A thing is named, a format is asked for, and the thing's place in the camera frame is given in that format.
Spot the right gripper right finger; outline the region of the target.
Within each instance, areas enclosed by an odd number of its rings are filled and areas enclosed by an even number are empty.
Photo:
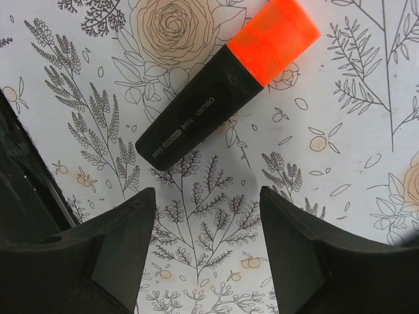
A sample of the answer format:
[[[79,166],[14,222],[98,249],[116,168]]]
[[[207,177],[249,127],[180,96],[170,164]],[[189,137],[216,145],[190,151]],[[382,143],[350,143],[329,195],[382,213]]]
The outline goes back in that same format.
[[[417,313],[418,238],[391,246],[299,209],[273,189],[260,212],[280,313]]]

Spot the orange highlighter cap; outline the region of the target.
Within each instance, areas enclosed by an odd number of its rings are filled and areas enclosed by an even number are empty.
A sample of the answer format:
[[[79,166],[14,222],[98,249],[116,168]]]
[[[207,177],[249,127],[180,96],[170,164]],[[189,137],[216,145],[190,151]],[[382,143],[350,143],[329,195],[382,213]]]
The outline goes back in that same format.
[[[263,87],[320,38],[294,0],[269,1],[233,38],[228,49]]]

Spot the black orange highlighter body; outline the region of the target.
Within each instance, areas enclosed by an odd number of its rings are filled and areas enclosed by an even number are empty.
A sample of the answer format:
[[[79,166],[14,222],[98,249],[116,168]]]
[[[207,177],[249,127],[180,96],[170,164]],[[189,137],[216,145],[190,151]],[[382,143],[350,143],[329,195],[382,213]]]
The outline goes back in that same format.
[[[154,168],[165,171],[262,89],[223,46],[136,141],[136,150]]]

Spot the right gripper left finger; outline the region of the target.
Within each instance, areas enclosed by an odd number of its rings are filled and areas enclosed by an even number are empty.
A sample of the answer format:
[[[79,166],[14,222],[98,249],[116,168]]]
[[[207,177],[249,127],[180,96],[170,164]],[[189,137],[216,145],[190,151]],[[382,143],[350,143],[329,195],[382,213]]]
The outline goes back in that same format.
[[[74,228],[1,246],[2,313],[133,313],[156,213],[146,188]]]

